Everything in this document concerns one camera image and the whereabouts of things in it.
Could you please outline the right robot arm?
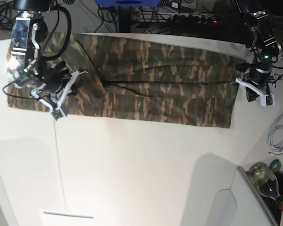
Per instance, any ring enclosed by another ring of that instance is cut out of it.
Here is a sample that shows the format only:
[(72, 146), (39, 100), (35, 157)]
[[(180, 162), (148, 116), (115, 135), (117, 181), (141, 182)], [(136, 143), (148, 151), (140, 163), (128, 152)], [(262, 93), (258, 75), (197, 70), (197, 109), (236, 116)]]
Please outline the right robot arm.
[[(76, 95), (75, 78), (66, 69), (66, 63), (61, 61), (52, 69), (47, 64), (61, 57), (70, 41), (72, 21), (69, 11), (55, 0), (16, 0), (13, 9), (19, 15), (12, 29), (8, 61), (9, 85), (17, 89), (31, 88), (49, 96), (63, 91), (67, 95)], [(67, 32), (59, 52), (53, 56), (44, 56), (54, 33), (48, 32), (42, 13), (51, 11), (62, 12), (66, 16)]]

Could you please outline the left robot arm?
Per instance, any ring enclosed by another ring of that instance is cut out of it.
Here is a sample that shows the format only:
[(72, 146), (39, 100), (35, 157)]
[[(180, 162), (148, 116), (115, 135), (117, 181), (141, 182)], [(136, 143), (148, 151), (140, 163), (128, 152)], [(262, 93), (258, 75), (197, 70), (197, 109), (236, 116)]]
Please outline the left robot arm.
[(273, 88), (283, 78), (283, 67), (276, 66), (282, 59), (282, 47), (275, 39), (272, 22), (260, 0), (237, 0), (245, 25), (253, 35), (246, 47), (253, 53), (252, 63), (236, 65), (243, 73), (235, 82), (246, 88), (248, 102), (260, 99), (261, 106), (275, 105)]

